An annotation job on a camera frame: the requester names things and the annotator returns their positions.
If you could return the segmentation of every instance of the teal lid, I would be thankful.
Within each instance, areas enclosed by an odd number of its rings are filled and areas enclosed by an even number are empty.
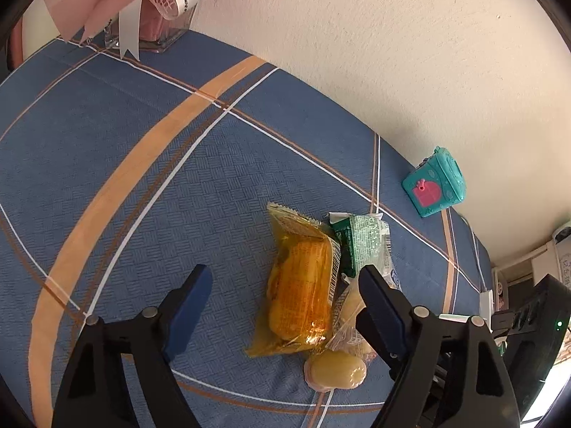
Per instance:
[[[456,160],[446,148],[436,147],[434,149],[434,155],[436,156],[436,160],[438,160],[442,172],[444,172],[448,178],[450,186],[456,193],[456,196],[460,201],[463,201],[466,196],[466,182],[464,181],[464,176],[458,164],[456,164]]]

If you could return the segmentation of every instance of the packaged snack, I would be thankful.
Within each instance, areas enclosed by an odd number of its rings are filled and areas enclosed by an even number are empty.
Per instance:
[[[258,314],[250,357],[316,347],[331,336],[339,244],[327,226],[294,210],[268,204],[278,255]]]
[[[390,287],[400,289],[390,259],[389,227],[381,220],[382,214],[332,213],[329,216],[335,232],[342,232],[342,253],[348,253],[351,258],[345,258],[343,264],[342,254],[341,270],[347,275],[349,286],[333,308],[333,337],[324,348],[318,348],[304,365],[305,381],[320,392],[359,386],[367,375],[367,363],[377,356],[356,328],[357,315],[365,307],[359,293],[361,268],[375,265]]]

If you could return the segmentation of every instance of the teal container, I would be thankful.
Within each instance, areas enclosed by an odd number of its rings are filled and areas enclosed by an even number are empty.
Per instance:
[[[466,182],[458,164],[450,152],[441,147],[436,147],[434,154],[403,180],[403,188],[420,217],[460,203],[466,196]]]

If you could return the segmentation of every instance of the barcode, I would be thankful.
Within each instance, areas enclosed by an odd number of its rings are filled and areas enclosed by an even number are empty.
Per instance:
[[[333,262],[331,263],[331,278],[329,280],[329,295],[327,300],[329,304],[333,304],[335,297],[335,288],[337,287],[337,274],[339,272],[339,262],[341,262],[341,249],[337,243],[331,243],[333,251]]]

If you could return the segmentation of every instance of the metal screw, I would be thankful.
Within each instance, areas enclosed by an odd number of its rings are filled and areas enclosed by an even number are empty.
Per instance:
[[[484,326],[486,322],[480,316],[473,316],[471,319],[472,323],[476,326]]]
[[[421,319],[426,319],[426,317],[428,317],[428,315],[430,314],[428,309],[424,306],[416,306],[414,312],[415,316],[420,317]]]
[[[159,309],[157,309],[155,306],[145,307],[142,311],[143,317],[145,317],[145,319],[152,319],[152,317],[155,317],[158,313]]]
[[[89,317],[87,317],[85,319],[85,324],[89,325],[89,326],[93,326],[95,325],[97,322],[99,322],[99,317],[96,316],[95,314],[91,314]]]

